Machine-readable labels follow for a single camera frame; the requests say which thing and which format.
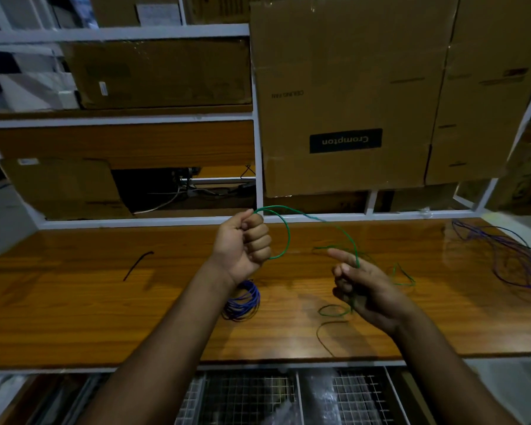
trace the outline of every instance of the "wooden tabletop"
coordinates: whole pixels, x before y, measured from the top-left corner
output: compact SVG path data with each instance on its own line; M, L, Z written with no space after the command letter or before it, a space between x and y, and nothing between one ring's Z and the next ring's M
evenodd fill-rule
M485 224L481 220L470 220ZM340 244L329 224L291 224L291 246L254 277L262 294L247 322L219 320L203 361L329 360L317 313L336 303L332 260L313 246ZM385 270L401 264L402 287L463 356L531 355L531 292L491 272L487 243L462 242L447 220L343 223ZM287 239L270 225L273 248ZM0 257L0 368L120 364L172 305L212 248L216 227L41 231ZM143 253L152 250L128 279ZM406 283L403 275L398 283ZM354 314L319 336L337 359L398 359L391 340Z

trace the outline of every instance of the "black label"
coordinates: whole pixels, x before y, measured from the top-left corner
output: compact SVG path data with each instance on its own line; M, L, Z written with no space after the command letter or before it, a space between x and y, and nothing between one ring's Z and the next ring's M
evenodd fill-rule
M382 128L313 134L309 139L309 153L354 151L356 149L382 147L382 135Z

